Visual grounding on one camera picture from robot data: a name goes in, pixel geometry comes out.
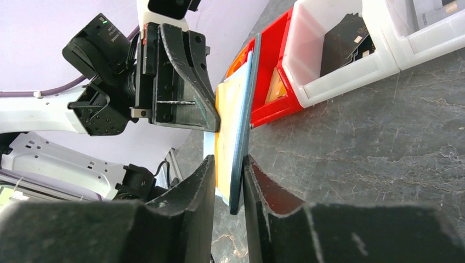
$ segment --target cable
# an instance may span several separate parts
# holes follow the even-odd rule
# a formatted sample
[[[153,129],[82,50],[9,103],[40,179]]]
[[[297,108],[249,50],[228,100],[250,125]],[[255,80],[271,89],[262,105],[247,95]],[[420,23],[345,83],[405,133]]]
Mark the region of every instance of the cable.
[[[132,40],[136,35],[138,35],[138,33],[139,33],[139,26],[134,28],[134,30],[128,35],[128,39]],[[65,84],[63,86],[59,86],[53,89],[43,90],[43,91],[40,91],[39,93],[42,96],[54,95],[60,92],[64,92],[68,89],[71,89],[75,87],[76,85],[78,85],[79,83],[83,82],[84,80],[86,80],[86,77],[80,76],[68,84]],[[2,92],[0,91],[0,98],[2,97],[3,98],[4,97],[34,97],[34,93],[35,93],[34,91],[32,92]]]
[[[168,186],[168,189],[171,188],[171,178],[169,177],[169,161],[164,160],[162,161],[157,168],[157,172],[155,173],[155,177],[160,173],[161,168],[163,165],[166,164],[166,185]]]

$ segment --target gray table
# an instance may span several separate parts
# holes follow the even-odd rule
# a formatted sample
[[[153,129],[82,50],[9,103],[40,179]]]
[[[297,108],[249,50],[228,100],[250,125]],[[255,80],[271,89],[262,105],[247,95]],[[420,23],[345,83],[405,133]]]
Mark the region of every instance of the gray table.
[[[293,4],[271,0],[253,37]],[[177,160],[202,159],[192,132]],[[465,239],[465,49],[253,129],[251,155],[274,180],[313,202],[429,202]],[[217,198],[216,262],[248,262],[244,211]]]

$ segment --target dark gray tabletop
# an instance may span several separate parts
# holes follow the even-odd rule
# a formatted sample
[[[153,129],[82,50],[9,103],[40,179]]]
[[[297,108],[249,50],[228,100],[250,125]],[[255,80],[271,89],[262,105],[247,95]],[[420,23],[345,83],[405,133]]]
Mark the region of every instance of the dark gray tabletop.
[[[294,0],[271,0],[260,32]],[[201,163],[200,132],[177,160],[183,174]],[[465,239],[465,49],[253,129],[251,155],[274,180],[313,202],[429,202]],[[217,198],[216,262],[248,262],[243,209]]]

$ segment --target yellow paper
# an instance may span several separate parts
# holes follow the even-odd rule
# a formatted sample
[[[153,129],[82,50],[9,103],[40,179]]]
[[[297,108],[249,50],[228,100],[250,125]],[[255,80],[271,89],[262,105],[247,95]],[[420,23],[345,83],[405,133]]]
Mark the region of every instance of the yellow paper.
[[[284,83],[282,82],[281,78],[279,77],[279,73],[275,68],[273,71],[273,75],[271,77],[270,88],[268,90],[268,96],[266,96],[265,103],[272,102],[277,98],[284,96],[287,94],[286,88],[284,87]]]
[[[231,172],[239,121],[244,81],[246,76],[233,78],[217,87],[216,108],[221,118],[220,130],[215,134],[216,187],[229,201]]]

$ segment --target item in bin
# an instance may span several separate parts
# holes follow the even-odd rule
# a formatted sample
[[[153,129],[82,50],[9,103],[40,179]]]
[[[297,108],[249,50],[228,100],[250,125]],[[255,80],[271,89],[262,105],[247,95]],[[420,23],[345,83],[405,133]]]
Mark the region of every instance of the item in bin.
[[[417,12],[417,21],[418,21],[419,29],[423,29],[427,26],[430,26],[436,22],[441,21],[442,19],[445,19],[465,9],[465,0],[455,0],[455,1],[444,0],[444,1],[441,1],[441,4],[445,4],[445,5],[443,5],[439,9],[430,8],[429,10],[426,10],[422,13]],[[416,5],[415,9],[416,10],[421,9],[421,7],[418,7]]]
[[[282,97],[287,94],[286,87],[275,68],[273,70],[273,75],[271,76],[270,88],[268,89],[268,95],[266,96],[265,103],[272,102],[279,97]]]
[[[370,54],[373,54],[375,52],[375,44],[373,44],[373,40],[371,40],[371,37],[368,36],[365,41],[359,46],[358,50],[356,53],[354,53],[355,60],[362,59]]]
[[[347,14],[325,34],[320,77],[354,61],[354,53],[368,37],[363,18]]]

